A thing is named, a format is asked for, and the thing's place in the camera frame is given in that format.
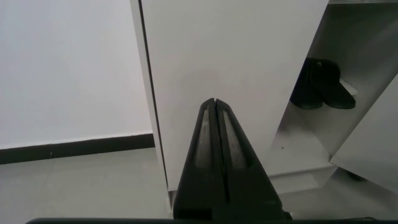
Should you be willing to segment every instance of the cabinet door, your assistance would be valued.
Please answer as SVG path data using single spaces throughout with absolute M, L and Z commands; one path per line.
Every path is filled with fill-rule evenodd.
M 398 78 L 366 113 L 331 162 L 398 193 Z
M 327 2 L 142 1 L 169 190 L 212 97 L 232 107 L 264 164 Z

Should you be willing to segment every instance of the shelf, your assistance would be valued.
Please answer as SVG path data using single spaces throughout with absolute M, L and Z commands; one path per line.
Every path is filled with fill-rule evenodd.
M 352 87 L 350 84 L 344 82 L 344 80 L 341 79 L 340 83 L 351 94 L 351 96 L 356 96 L 358 94 L 358 91 L 354 87 Z
M 268 157 L 265 170 L 269 176 L 333 167 L 329 153 L 290 105 Z

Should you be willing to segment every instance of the shoe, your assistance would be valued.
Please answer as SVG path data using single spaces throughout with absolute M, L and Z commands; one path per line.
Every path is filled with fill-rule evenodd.
M 341 72 L 337 63 L 314 58 L 310 61 L 312 71 L 309 73 L 309 84 L 322 101 L 332 108 L 354 108 L 355 99 L 340 83 Z
M 301 109 L 317 109 L 323 106 L 321 98 L 317 96 L 315 91 L 309 84 L 312 60 L 306 58 L 298 76 L 297 83 L 294 86 L 290 102 Z

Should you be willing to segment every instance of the floor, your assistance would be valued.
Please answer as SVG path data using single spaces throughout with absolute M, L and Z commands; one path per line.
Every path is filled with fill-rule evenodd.
M 338 170 L 322 189 L 281 195 L 296 219 L 398 219 L 397 196 Z M 171 218 L 155 149 L 0 166 L 0 223 L 38 217 Z

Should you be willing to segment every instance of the black baseboard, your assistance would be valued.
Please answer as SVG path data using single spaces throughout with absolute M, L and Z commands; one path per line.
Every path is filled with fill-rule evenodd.
M 0 164 L 155 147 L 153 134 L 0 149 Z

